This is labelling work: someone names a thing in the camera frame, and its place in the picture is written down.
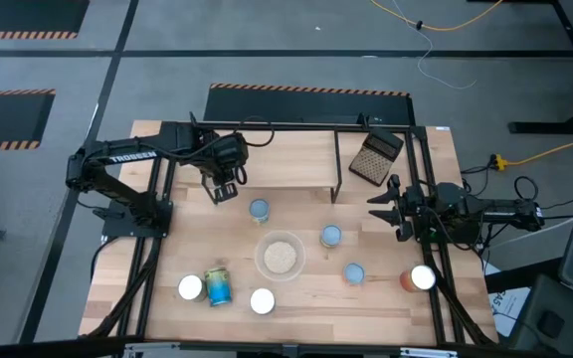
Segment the translucent white plastic bowl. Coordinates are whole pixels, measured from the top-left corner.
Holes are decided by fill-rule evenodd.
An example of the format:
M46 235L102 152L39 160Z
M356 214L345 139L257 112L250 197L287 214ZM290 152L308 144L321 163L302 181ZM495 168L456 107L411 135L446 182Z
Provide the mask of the translucent white plastic bowl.
M270 272L264 263L264 252L267 247L274 242L287 242L291 244L297 252L297 261L292 269L286 273ZM273 231L267 233L258 242L255 250L255 263L258 271L267 279L273 281L289 281L296 278L303 270L306 261L306 251L301 239L291 232Z

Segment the white printed paper sheet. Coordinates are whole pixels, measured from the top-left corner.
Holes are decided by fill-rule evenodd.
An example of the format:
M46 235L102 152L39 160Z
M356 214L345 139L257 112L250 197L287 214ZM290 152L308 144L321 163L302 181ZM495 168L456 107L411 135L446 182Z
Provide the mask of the white printed paper sheet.
M520 287L488 295L495 328L500 336L507 338L510 335L530 292L530 287Z

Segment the tall green oranges can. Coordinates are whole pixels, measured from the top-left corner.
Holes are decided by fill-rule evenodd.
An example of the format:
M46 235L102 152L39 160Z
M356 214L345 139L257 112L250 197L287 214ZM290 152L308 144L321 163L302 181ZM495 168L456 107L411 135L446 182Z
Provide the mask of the tall green oranges can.
M207 288L204 280L196 274L183 276L177 286L179 295L188 301L202 301L207 297Z

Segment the multicoloured label tin can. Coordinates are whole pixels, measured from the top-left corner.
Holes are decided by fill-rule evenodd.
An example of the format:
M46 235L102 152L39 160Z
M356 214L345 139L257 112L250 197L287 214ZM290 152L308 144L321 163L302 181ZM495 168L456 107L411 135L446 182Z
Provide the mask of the multicoloured label tin can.
M325 226L320 234L320 243L327 248L335 248L340 245L342 231L336 225Z

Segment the red label can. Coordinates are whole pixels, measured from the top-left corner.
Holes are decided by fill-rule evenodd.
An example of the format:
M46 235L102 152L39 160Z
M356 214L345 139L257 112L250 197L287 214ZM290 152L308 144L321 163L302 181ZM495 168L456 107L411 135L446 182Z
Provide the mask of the red label can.
M415 266L400 274L401 286L409 292L429 290L436 284L436 276L432 269L425 265Z

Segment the white-green oranges label can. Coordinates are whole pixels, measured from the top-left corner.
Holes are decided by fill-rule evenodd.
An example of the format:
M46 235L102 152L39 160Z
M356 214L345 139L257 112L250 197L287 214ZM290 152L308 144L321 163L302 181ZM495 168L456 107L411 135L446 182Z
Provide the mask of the white-green oranges label can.
M263 224L269 219L270 204L265 199L255 199L250 203L249 213L256 223Z

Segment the wooden shelf with black legs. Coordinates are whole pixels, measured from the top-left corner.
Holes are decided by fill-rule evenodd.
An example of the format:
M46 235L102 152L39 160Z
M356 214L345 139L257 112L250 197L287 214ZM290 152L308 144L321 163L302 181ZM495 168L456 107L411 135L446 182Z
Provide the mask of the wooden shelf with black legs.
M328 189L335 203L342 184L336 130L274 131L273 140L254 147L264 132L244 130L250 141L244 165L247 181L239 189Z

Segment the black desk leg frame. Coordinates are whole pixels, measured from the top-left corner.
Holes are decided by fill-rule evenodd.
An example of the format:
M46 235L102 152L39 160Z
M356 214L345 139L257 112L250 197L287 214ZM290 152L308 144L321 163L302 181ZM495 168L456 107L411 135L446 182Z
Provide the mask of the black desk leg frame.
M559 0L497 0L500 4L536 4L549 5L561 23L564 32L572 46L568 51L527 50L527 51L473 51L469 56L473 59L573 59L573 24L564 11ZM508 130L513 134L573 134L573 115L566 120L556 122L512 121Z

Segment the black box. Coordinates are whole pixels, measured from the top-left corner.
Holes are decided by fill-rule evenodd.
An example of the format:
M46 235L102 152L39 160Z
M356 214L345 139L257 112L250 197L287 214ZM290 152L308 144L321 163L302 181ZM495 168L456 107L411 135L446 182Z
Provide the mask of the black box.
M508 346L573 356L573 290L540 275L516 318Z

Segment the beige grains heap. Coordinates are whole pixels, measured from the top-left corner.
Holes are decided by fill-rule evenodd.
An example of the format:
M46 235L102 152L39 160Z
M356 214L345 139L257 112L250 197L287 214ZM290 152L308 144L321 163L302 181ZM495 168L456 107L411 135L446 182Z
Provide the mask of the beige grains heap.
M264 252L264 263L273 273L286 273L297 261L295 248L287 242L274 242Z

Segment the black hazard-striped floor mat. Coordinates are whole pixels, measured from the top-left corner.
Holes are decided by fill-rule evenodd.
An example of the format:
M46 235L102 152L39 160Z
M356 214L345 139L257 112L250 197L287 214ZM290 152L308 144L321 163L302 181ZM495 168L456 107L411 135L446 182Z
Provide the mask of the black hazard-striped floor mat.
M404 91L213 83L205 121L406 125L416 123Z
M37 149L55 97L54 89L0 90L0 151Z
M0 0L0 40L71 40L90 0Z

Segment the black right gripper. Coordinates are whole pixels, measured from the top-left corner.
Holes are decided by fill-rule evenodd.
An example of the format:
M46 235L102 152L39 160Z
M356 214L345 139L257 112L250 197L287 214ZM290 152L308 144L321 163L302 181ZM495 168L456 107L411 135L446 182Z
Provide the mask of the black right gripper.
M392 174L386 182L387 191L384 194L367 200L369 204L388 204L396 201L396 208L391 210L370 210L369 214L383 220L391 227L396 227L398 242L407 242L414 236L413 218L421 218L423 225L435 227L437 215L432 212L428 204L428 197L420 184L411 185L404 191L399 190L400 178Z

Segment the blue and green label can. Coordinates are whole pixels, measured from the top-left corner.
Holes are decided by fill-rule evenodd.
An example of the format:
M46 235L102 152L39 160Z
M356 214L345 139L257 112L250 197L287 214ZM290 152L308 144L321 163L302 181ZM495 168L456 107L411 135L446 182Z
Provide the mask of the blue and green label can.
M208 298L212 307L232 302L229 272L226 268L211 268L205 272Z

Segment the short yellow-red label can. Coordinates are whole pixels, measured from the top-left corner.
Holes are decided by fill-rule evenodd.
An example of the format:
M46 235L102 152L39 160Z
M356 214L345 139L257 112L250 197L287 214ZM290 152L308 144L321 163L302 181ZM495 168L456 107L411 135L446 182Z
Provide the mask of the short yellow-red label can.
M358 263L349 263L344 267L342 275L347 284L359 285L365 279L365 270Z

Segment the black aluminium table frame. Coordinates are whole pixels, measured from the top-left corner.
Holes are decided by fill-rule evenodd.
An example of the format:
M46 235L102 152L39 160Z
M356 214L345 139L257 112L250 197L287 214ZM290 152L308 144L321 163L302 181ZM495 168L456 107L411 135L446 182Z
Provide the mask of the black aluminium table frame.
M336 130L342 184L335 203L328 189L239 189L238 195L214 205L195 168L158 165L159 187L170 188L173 204L168 234L162 239L152 290L141 290L127 321L129 332L163 341L433 346L455 336L445 299L435 290L406 291L400 274L424 261L416 241L398 242L394 229L369 214L368 199L381 194L348 169L364 141L362 132L345 126L307 125L292 130L278 123L263 131L254 147L273 140L274 131ZM250 203L265 199L269 219L256 223ZM327 248L320 234L327 225L342 231L339 246ZM258 242L273 231L291 232L304 244L302 272L289 281L263 276L255 263ZM349 263L365 270L362 284L347 284ZM212 307L184 300L180 279L223 267L229 272L232 302ZM275 296L274 310L259 315L250 307L258 288Z

